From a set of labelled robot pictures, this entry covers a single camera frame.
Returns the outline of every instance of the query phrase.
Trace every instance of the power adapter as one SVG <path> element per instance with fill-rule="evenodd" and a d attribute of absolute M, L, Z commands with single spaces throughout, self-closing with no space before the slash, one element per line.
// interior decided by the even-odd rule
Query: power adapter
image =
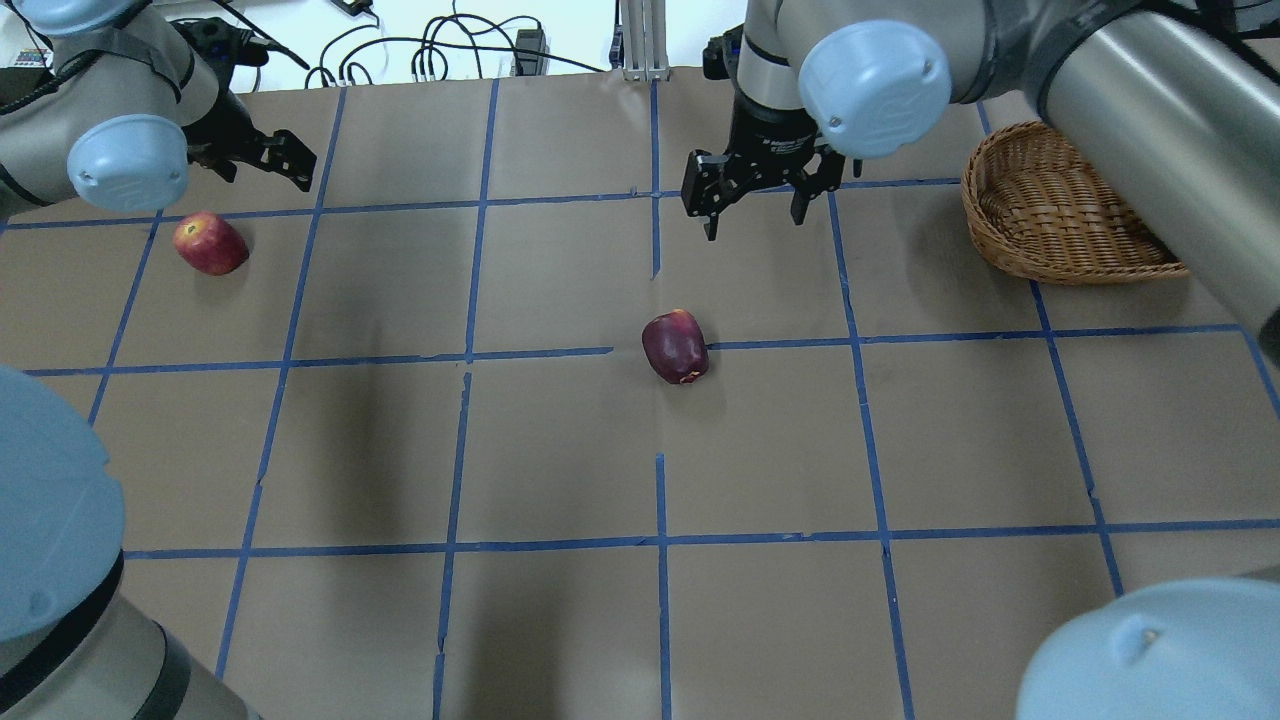
<path fill-rule="evenodd" d="M 369 13 L 374 9 L 374 0 L 329 0 L 329 1 L 353 18 L 360 13 Z"/>
<path fill-rule="evenodd" d="M 547 58 L 534 53 L 547 53 L 547 33 L 541 28 L 516 31 L 516 61 L 511 67 L 511 74 L 516 77 L 547 74 Z"/>

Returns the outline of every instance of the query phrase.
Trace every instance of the dark red apple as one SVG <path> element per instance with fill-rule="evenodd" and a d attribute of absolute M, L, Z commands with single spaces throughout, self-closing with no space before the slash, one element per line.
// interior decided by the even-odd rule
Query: dark red apple
<path fill-rule="evenodd" d="M 173 231 L 173 246 L 192 268 L 206 275 L 225 275 L 248 259 L 248 246 L 221 215 L 192 213 Z"/>
<path fill-rule="evenodd" d="M 687 384 L 707 373 L 703 329 L 687 310 L 672 310 L 649 322 L 640 337 L 649 365 L 671 384 Z"/>

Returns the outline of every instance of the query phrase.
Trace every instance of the woven basket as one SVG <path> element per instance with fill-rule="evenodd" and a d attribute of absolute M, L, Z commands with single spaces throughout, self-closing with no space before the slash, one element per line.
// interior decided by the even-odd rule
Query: woven basket
<path fill-rule="evenodd" d="M 1056 284 L 1188 273 L 1080 154 L 1043 123 L 988 137 L 965 168 L 969 234 L 988 263 Z"/>

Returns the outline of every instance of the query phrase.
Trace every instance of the table surface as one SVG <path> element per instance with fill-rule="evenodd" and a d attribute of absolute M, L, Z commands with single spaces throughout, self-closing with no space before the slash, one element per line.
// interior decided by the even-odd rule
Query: table surface
<path fill-rule="evenodd" d="M 1193 279 L 1028 283 L 954 106 L 794 227 L 707 242 L 689 68 L 247 96 L 310 193 L 193 170 L 157 217 L 0 236 L 0 363 L 111 452 L 124 592 L 264 716 L 1010 717 L 1061 623 L 1280 562 L 1280 377 Z M 252 243 L 197 274 L 197 209 Z M 685 307 L 712 370 L 640 331 Z"/>

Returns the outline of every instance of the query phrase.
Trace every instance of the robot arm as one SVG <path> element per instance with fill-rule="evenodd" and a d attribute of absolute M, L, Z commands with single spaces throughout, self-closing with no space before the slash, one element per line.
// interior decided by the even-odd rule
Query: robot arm
<path fill-rule="evenodd" d="M 310 188 L 315 154 L 288 131 L 255 129 L 229 69 L 215 73 L 196 53 L 204 33 L 184 36 L 147 5 L 15 1 L 52 38 L 58 67 L 50 85 L 0 108 L 0 217 L 76 195 L 156 210 L 186 191 L 188 161 L 228 182 L 242 161 Z M 211 36 L 225 32 L 214 23 Z"/>
<path fill-rule="evenodd" d="M 1181 6 L 751 0 L 704 73 L 736 88 L 728 147 L 691 152 L 681 188 L 708 237 L 783 182 L 800 223 L 844 156 L 888 155 L 948 102 L 1021 88 L 1280 363 L 1280 78 Z"/>

